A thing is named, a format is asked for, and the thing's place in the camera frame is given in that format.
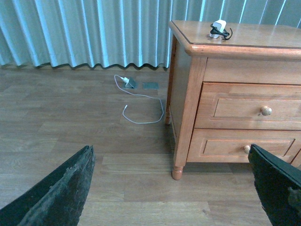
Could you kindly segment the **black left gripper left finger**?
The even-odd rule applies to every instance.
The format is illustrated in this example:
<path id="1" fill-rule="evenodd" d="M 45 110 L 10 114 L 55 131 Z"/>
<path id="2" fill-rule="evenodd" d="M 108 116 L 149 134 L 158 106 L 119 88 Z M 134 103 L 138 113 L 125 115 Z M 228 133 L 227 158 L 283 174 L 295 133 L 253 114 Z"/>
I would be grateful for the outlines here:
<path id="1" fill-rule="evenodd" d="M 85 146 L 23 195 L 0 210 L 2 226 L 76 226 L 95 166 Z"/>

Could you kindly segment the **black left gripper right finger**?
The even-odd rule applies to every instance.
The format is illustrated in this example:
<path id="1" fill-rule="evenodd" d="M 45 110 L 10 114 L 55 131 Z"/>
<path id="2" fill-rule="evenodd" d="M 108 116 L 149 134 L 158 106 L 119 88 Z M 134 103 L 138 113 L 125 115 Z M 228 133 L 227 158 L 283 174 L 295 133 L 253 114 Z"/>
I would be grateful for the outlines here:
<path id="1" fill-rule="evenodd" d="M 301 171 L 256 144 L 251 144 L 248 159 L 254 186 L 271 224 L 299 226 Z"/>

